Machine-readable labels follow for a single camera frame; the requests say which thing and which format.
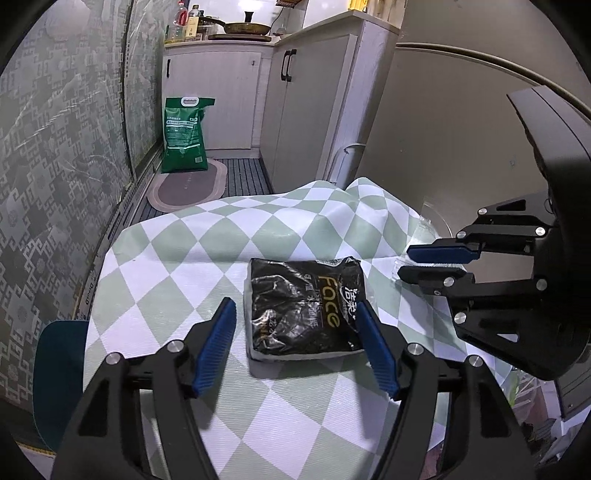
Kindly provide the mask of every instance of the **oval floor mat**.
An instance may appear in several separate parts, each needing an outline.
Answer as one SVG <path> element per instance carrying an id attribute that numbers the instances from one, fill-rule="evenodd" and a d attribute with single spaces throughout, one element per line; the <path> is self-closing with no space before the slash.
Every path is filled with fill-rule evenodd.
<path id="1" fill-rule="evenodd" d="M 228 169 L 216 160 L 208 158 L 207 163 L 207 170 L 156 174 L 148 189 L 150 205 L 171 213 L 220 198 L 226 189 Z"/>

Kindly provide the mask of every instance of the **dark green cushion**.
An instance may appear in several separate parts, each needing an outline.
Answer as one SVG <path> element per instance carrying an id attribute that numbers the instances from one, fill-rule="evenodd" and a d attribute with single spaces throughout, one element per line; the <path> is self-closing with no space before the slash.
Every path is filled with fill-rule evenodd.
<path id="1" fill-rule="evenodd" d="M 82 396 L 88 322 L 58 320 L 42 332 L 33 369 L 33 415 L 39 435 L 57 452 Z"/>

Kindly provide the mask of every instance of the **green rice bag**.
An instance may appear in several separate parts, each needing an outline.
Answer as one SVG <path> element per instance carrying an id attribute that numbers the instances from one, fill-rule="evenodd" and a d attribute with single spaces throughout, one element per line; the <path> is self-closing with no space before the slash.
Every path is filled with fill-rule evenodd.
<path id="1" fill-rule="evenodd" d="M 166 149 L 162 172 L 207 170 L 201 121 L 205 107 L 213 98 L 167 98 L 164 107 L 164 140 Z"/>

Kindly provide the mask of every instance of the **patterned wall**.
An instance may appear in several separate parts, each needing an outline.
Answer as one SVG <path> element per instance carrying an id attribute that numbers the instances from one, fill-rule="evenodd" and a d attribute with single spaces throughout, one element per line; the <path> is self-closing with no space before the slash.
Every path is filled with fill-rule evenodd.
<path id="1" fill-rule="evenodd" d="M 134 168 L 162 137 L 160 85 L 164 32 L 175 6 L 172 0 L 134 2 L 125 69 L 125 116 Z"/>
<path id="2" fill-rule="evenodd" d="M 0 395 L 27 410 L 39 334 L 72 316 L 130 182 L 121 111 L 130 2 L 58 0 L 0 76 Z"/>

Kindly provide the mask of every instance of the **table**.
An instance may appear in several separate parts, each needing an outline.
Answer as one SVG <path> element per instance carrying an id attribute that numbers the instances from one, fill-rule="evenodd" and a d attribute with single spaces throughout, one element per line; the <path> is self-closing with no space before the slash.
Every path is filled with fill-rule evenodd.
<path id="1" fill-rule="evenodd" d="M 105 257 L 88 328 L 85 385 L 107 353 L 154 353 L 209 320 L 229 296 L 238 324 L 228 362 L 217 386 L 192 403 L 220 479 L 368 478 L 398 406 L 379 390 L 364 353 L 249 361 L 246 270 L 252 257 L 359 258 L 382 322 L 440 357 L 476 353 L 502 382 L 511 367 L 456 337 L 445 299 L 393 278 L 415 232 L 430 235 L 425 242 L 434 238 L 416 212 L 364 178 L 346 190 L 315 181 L 286 194 L 215 200 L 133 225 Z M 447 398 L 440 397 L 431 446 L 445 430 Z M 167 478 L 148 392 L 142 392 L 142 421 L 152 471 Z"/>

